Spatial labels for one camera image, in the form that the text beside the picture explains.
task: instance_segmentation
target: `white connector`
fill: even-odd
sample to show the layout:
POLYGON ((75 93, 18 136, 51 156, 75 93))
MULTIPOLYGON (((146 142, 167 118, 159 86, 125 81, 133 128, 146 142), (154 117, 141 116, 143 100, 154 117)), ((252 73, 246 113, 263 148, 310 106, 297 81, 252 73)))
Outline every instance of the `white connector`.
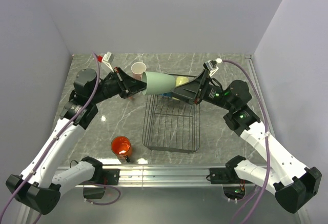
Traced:
POLYGON ((107 52, 101 61, 102 69, 104 69, 105 72, 108 74, 114 72, 111 66, 111 62, 113 61, 113 59, 114 59, 114 54, 111 52, 107 52))
POLYGON ((215 60, 216 60, 216 64, 222 64, 222 63, 223 63, 223 61, 222 61, 221 58, 217 58, 217 59, 215 59, 215 60))

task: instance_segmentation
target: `white wall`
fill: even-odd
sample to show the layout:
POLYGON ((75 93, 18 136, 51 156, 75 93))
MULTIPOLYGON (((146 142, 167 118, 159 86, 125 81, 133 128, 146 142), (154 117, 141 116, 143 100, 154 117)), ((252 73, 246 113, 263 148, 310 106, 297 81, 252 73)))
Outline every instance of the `white wall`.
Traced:
POLYGON ((43 0, 72 53, 254 53, 281 0, 43 0))
POLYGON ((327 223, 328 0, 283 0, 255 52, 278 139, 323 174, 306 208, 327 223))
MULTIPOLYGON (((5 182, 20 174, 47 137, 70 66, 70 53, 40 0, 0 0, 0 210, 5 182)), ((14 201, 2 224, 13 224, 14 201)))

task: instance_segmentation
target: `cable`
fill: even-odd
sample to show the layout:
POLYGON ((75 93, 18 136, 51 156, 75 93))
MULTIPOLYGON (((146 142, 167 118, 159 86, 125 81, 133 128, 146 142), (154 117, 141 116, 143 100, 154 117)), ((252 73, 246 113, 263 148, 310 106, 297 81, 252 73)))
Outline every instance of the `cable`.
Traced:
POLYGON ((212 78, 212 81, 214 81, 216 84, 218 84, 220 87, 221 87, 221 89, 223 90, 223 86, 222 86, 222 84, 216 79, 216 78, 212 78))
POLYGON ((32 224, 36 224, 40 220, 41 216, 42 216, 41 214, 38 214, 37 218, 32 224))
POLYGON ((214 82, 210 79, 210 82, 212 83, 212 85, 216 86, 216 84, 214 84, 214 82))
MULTIPOLYGON (((96 61, 97 64, 97 80, 96 80, 96 85, 88 99, 88 101, 83 105, 83 107, 63 126, 63 128, 57 133, 56 137, 60 137, 64 131, 67 129, 67 127, 71 124, 71 122, 73 122, 76 118, 78 118, 78 116, 86 109, 86 107, 91 103, 92 98, 94 97, 97 88, 98 88, 98 84, 100 81, 100 67, 99 67, 99 63, 97 60, 97 55, 93 52, 93 56, 94 56, 94 60, 96 61)), ((26 178, 23 180, 23 182, 17 187, 17 189, 11 194, 8 202, 5 204, 4 209, 1 212, 0 215, 0 224, 2 223, 2 219, 3 216, 9 206, 9 204, 12 202, 12 200, 15 198, 15 196, 17 195, 17 193, 21 190, 21 188, 25 185, 26 182, 28 182, 28 180, 32 177, 32 175, 36 172, 36 170, 38 169, 38 167, 41 165, 42 161, 46 158, 47 154, 49 153, 49 151, 51 150, 51 148, 53 147, 53 145, 57 142, 56 138, 53 138, 51 140, 51 142, 49 143, 49 145, 47 146, 47 148, 45 149, 44 153, 42 154, 42 156, 40 157, 39 161, 35 164, 34 168, 32 169, 32 171, 26 176, 26 178)))
POLYGON ((91 182, 88 182, 88 183, 91 185, 94 185, 94 186, 98 186, 98 187, 111 188, 111 189, 114 189, 116 192, 118 192, 118 197, 111 202, 99 203, 99 202, 93 202, 89 199, 85 199, 87 202, 91 203, 92 205, 99 205, 99 206, 111 205, 111 204, 117 202, 119 200, 119 198, 121 197, 121 191, 116 187, 109 186, 109 185, 103 185, 103 184, 95 184, 95 183, 91 183, 91 182))
MULTIPOLYGON (((264 132, 267 133, 268 132, 268 119, 267 119, 267 115, 265 113, 265 109, 264 109, 264 106, 263 106, 263 103, 260 99, 260 96, 259 94, 257 93, 256 91, 256 88, 250 78, 250 76, 247 74, 246 70, 239 64, 235 63, 234 61, 231 61, 231 60, 223 60, 222 61, 223 63, 230 63, 230 64, 233 64, 235 65, 236 67, 238 67, 243 73, 244 75, 246 76, 247 80, 250 82, 254 92, 255 92, 255 95, 257 97, 257 100, 260 104, 260 108, 261 108, 261 111, 262 111, 262 114, 263 114, 263 119, 264 119, 264 132)), ((263 183, 263 187, 254 203, 254 205, 252 206, 251 210, 249 211, 249 213, 247 214, 247 216, 242 220, 242 224, 244 224, 250 217, 251 215, 253 214, 254 210, 256 209, 256 207, 258 206, 264 192, 265 192, 265 189, 267 188, 267 185, 268 185, 268 181, 269 181, 269 174, 270 174, 270 150, 269 150, 269 139, 267 136, 265 136, 265 149, 266 149, 266 174, 265 174, 265 178, 264 178, 264 183, 263 183)), ((234 218, 239 214, 239 212, 247 205, 247 203, 250 201, 251 199, 248 199, 238 210, 237 212, 234 214, 234 216, 232 217, 231 219, 231 222, 233 222, 234 218)))
POLYGON ((72 168, 72 162, 76 162, 76 164, 78 164, 78 161, 77 160, 71 160, 71 162, 70 162, 70 169, 72 168))

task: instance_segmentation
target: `white paper cup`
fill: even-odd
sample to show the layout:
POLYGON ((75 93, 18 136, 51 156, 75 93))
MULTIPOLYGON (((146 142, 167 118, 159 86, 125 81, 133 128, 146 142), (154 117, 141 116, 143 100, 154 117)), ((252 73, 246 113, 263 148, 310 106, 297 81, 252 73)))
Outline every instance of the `white paper cup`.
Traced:
POLYGON ((142 73, 144 73, 146 71, 146 69, 147 69, 147 66, 144 63, 142 63, 142 62, 134 63, 131 66, 133 78, 135 78, 137 80, 141 80, 142 73))

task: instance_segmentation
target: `wire dish rack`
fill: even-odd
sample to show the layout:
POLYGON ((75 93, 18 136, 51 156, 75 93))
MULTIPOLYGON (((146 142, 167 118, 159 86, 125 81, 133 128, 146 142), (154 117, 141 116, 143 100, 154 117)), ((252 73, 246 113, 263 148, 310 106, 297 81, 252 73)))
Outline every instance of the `wire dish rack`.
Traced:
POLYGON ((200 146, 200 105, 147 97, 142 142, 150 150, 193 153, 200 146))

